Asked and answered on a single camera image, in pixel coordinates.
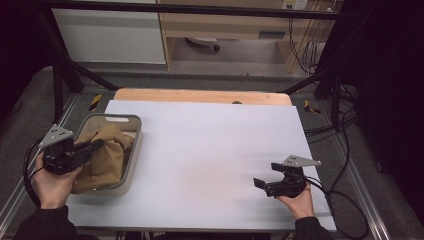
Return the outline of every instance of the floor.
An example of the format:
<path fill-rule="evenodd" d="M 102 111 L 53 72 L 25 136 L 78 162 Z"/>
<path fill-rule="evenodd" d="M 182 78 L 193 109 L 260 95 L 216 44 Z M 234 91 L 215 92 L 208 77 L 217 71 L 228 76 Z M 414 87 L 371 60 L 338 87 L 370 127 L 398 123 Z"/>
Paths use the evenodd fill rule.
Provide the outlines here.
<path fill-rule="evenodd" d="M 174 63 L 170 70 L 163 66 L 141 66 L 143 69 L 134 68 L 134 65 L 91 67 L 97 68 L 99 75 L 110 82 L 125 87 L 140 88 L 276 92 L 286 89 L 308 76 L 301 69 L 296 69 L 292 74 L 285 71 L 284 62 L 278 53 L 275 42 L 220 40 L 219 44 L 221 50 L 215 52 L 211 47 L 198 46 L 179 39 Z M 68 129 L 78 128 L 83 116 L 89 114 L 89 105 L 99 91 L 98 86 L 90 80 L 84 79 L 84 82 L 87 85 L 86 90 L 76 97 L 76 107 L 66 121 L 65 126 Z M 0 170 L 3 172 L 0 175 L 0 206 L 7 203 L 19 182 L 22 159 L 27 147 L 34 139 L 43 136 L 44 131 L 51 126 L 54 102 L 51 85 L 51 72 L 46 70 L 38 73 L 22 95 L 20 103 L 17 103 L 16 113 L 11 115 L 0 127 L 0 142 L 2 143 L 0 159 L 3 162 L 0 165 Z M 328 125 L 324 112 L 328 108 L 329 100 L 315 100 L 312 94 L 314 89 L 315 85 L 311 84 L 291 96 L 293 104 L 298 107 L 299 116 L 305 129 Z M 113 98 L 113 92 L 100 91 L 103 92 L 103 97 L 96 109 L 97 112 L 104 111 L 107 101 Z M 305 100 L 310 102 L 311 108 L 320 110 L 322 113 L 305 111 Z M 343 102 L 341 106 L 342 110 L 346 110 L 351 108 L 351 103 Z M 375 159 L 362 135 L 360 126 L 351 125 L 347 129 L 347 135 L 351 159 L 390 235 L 390 238 L 384 238 L 384 236 L 378 238 L 370 232 L 366 239 L 424 239 L 423 226 L 403 199 L 394 180 L 390 175 L 377 171 Z M 344 155 L 336 144 L 340 135 L 331 135 L 320 140 L 325 136 L 308 138 L 308 141 L 314 159 L 321 159 L 326 166 L 317 170 L 323 185 L 329 186 L 342 167 Z M 357 192 L 351 182 L 352 178 L 349 173 L 346 173 L 341 178 L 337 189 L 345 192 L 357 202 Z M 360 235 L 365 229 L 361 216 L 352 204 L 340 197 L 335 196 L 334 198 L 334 207 L 337 211 L 335 220 L 338 226 L 349 235 Z M 10 223 L 7 234 L 13 235 L 19 223 L 32 211 L 33 206 L 25 198 Z M 113 231 L 89 230 L 88 232 L 94 232 L 101 239 L 115 238 Z M 337 239 L 346 239 L 340 233 L 335 233 L 334 236 Z"/>

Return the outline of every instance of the human hand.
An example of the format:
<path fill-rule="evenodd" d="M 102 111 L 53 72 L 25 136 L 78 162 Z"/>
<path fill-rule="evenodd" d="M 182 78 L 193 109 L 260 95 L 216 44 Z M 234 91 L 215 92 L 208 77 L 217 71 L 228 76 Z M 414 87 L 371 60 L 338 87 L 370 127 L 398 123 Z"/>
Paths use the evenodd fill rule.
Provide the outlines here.
<path fill-rule="evenodd" d="M 295 198 L 279 196 L 277 199 L 286 204 L 296 220 L 315 216 L 310 183 L 306 183 L 305 189 Z"/>
<path fill-rule="evenodd" d="M 43 167 L 43 153 L 36 159 L 36 169 Z M 75 178 L 81 172 L 82 167 L 64 175 L 56 175 L 45 169 L 41 169 L 34 175 L 37 195 L 40 198 L 42 209 L 56 209 L 65 205 L 71 194 Z"/>

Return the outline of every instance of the wooden table edge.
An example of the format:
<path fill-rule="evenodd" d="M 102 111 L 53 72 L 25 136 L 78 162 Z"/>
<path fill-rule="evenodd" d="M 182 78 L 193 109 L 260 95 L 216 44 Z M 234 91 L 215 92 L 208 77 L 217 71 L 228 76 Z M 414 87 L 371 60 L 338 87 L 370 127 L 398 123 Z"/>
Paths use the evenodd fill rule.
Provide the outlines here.
<path fill-rule="evenodd" d="M 292 106 L 290 97 L 282 93 L 256 91 L 207 91 L 185 89 L 141 89 L 122 88 L 116 91 L 113 100 L 158 101 L 158 102 L 201 102 L 242 103 L 258 105 Z"/>

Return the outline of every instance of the brown cloth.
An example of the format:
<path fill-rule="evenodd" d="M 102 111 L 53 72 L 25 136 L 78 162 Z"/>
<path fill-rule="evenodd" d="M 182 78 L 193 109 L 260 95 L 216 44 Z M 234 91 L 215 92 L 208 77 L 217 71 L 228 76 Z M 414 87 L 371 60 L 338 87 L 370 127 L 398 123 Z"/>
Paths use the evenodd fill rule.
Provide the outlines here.
<path fill-rule="evenodd" d="M 110 186 L 121 181 L 131 153 L 134 138 L 124 135 L 114 124 L 80 136 L 76 143 L 103 140 L 103 146 L 91 155 L 90 161 L 77 176 L 73 194 Z"/>

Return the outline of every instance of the forearm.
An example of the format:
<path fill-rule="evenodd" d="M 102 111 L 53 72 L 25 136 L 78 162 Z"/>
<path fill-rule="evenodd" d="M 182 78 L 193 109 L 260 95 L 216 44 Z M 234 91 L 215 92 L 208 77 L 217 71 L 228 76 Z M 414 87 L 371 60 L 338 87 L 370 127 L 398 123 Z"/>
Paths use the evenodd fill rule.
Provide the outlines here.
<path fill-rule="evenodd" d="M 21 223 L 15 240 L 78 239 L 75 226 L 68 219 L 68 207 L 36 209 Z"/>
<path fill-rule="evenodd" d="M 328 240 L 333 239 L 330 233 L 319 223 L 316 217 L 305 217 L 296 220 L 294 240 Z"/>

